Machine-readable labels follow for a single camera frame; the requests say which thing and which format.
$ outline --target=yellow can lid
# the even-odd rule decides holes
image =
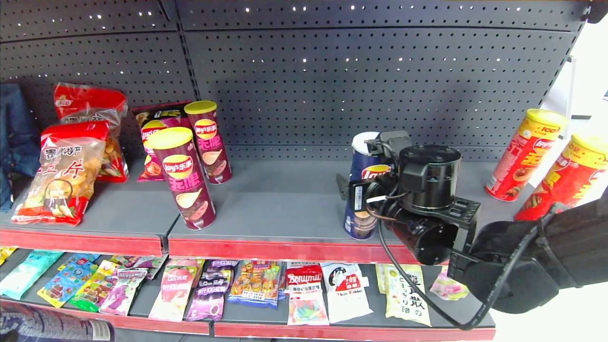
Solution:
[[[530,108],[526,110],[526,117],[545,125],[559,127],[560,129],[568,124],[568,119],[564,115],[550,110],[542,110],[540,108]]]
[[[603,155],[608,153],[608,137],[606,136],[583,134],[578,132],[573,133],[570,140],[572,143],[584,147],[587,150],[591,150]]]
[[[213,101],[196,101],[190,102],[184,107],[184,111],[188,114],[205,114],[216,110],[218,104]]]
[[[187,144],[192,140],[192,130],[185,127],[170,127],[154,132],[148,137],[146,147],[153,150],[168,150]]]

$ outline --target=potato chip bag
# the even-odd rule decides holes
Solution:
[[[142,134],[143,148],[148,154],[146,156],[143,173],[137,179],[138,182],[144,181],[164,181],[162,176],[161,164],[154,154],[154,150],[147,146],[148,137],[153,133],[169,127],[190,128],[190,119],[184,111],[190,101],[165,103],[163,105],[146,106],[134,108],[131,111],[135,115],[135,120],[139,125]]]
[[[11,221],[79,224],[102,166],[108,127],[104,120],[45,129],[40,169]]]
[[[57,83],[54,100],[57,118],[62,124],[100,120],[109,122],[110,133],[97,179],[113,183],[127,181],[129,170],[119,144],[120,123],[127,112],[125,95],[111,89]]]

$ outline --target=blue lay's chip can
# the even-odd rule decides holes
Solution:
[[[370,155],[366,140],[376,139],[378,132],[363,132],[353,138],[353,163],[350,167],[350,181],[366,180],[390,171],[390,166],[380,163],[380,157]],[[357,240],[367,240],[376,227],[376,218],[367,211],[353,212],[348,203],[344,214],[344,230]]]

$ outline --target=snack package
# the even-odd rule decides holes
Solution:
[[[331,324],[373,312],[365,294],[368,280],[363,277],[358,264],[328,262],[322,263],[321,268]]]
[[[201,278],[201,273],[203,269],[203,265],[205,264],[205,259],[200,258],[175,258],[169,260],[167,266],[190,266],[196,267],[196,273],[192,279],[192,288],[198,286],[198,279]]]
[[[120,123],[127,112],[126,97],[116,90],[57,83],[54,101],[57,118],[62,124],[109,122],[109,137],[97,179],[114,183],[127,181],[129,171],[119,144]]]
[[[241,261],[228,302],[276,309],[281,268],[282,263],[276,261]]]
[[[45,129],[41,167],[11,221],[79,224],[93,196],[107,137],[107,121]]]
[[[135,298],[135,292],[147,274],[148,270],[145,268],[116,269],[113,274],[116,283],[99,307],[99,312],[127,316],[133,298]]]
[[[0,247],[0,265],[2,265],[16,249],[17,247]]]
[[[91,254],[91,253],[74,253],[70,256],[70,258],[68,258],[63,264],[61,264],[59,267],[57,267],[58,271],[63,270],[64,268],[66,268],[67,265],[69,265],[72,262],[78,261],[80,259],[86,259],[90,262],[93,262],[95,260],[97,260],[97,258],[100,256],[101,254]]]
[[[33,250],[0,282],[0,295],[20,300],[21,296],[59,259],[63,252]]]
[[[190,119],[184,111],[190,101],[165,103],[163,105],[146,106],[134,108],[131,111],[135,115],[135,120],[139,125],[139,130],[142,134],[143,148],[146,156],[144,170],[141,176],[137,179],[141,181],[164,181],[162,176],[161,162],[154,154],[154,150],[146,145],[148,137],[153,133],[164,130],[169,127],[185,127],[190,128]]]
[[[420,265],[401,265],[410,279],[424,291],[424,278]],[[429,306],[422,300],[401,277],[392,264],[384,265],[384,282],[386,286],[386,314],[406,321],[414,321],[425,326],[430,325]]]
[[[52,306],[60,308],[89,280],[95,270],[96,264],[86,259],[76,260],[46,283],[37,294]]]
[[[287,325],[328,326],[330,321],[323,300],[323,271],[317,263],[299,265],[288,262],[285,271],[289,293]]]
[[[70,304],[90,312],[99,311],[99,306],[112,290],[116,278],[112,274],[119,266],[111,261],[104,260],[99,264],[97,271],[76,291],[70,299]]]
[[[161,291],[152,305],[149,319],[181,322],[188,305],[192,282],[198,269],[194,266],[165,266]]]
[[[447,301],[457,301],[469,294],[469,289],[452,278],[447,276],[447,266],[441,267],[441,273],[430,288],[432,293],[435,293],[439,298]]]
[[[384,264],[376,264],[376,280],[378,281],[378,292],[386,295],[386,286],[384,283]]]
[[[205,272],[194,290],[194,297],[186,321],[199,321],[211,318],[219,321],[224,313],[224,294],[228,291],[229,281],[220,272]]]

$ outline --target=pegboard wall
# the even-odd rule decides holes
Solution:
[[[3,82],[41,126],[55,82],[131,107],[218,102],[236,159],[350,158],[365,130],[406,129],[499,158],[582,29],[585,1],[0,1]],[[139,155],[132,117],[122,143]]]

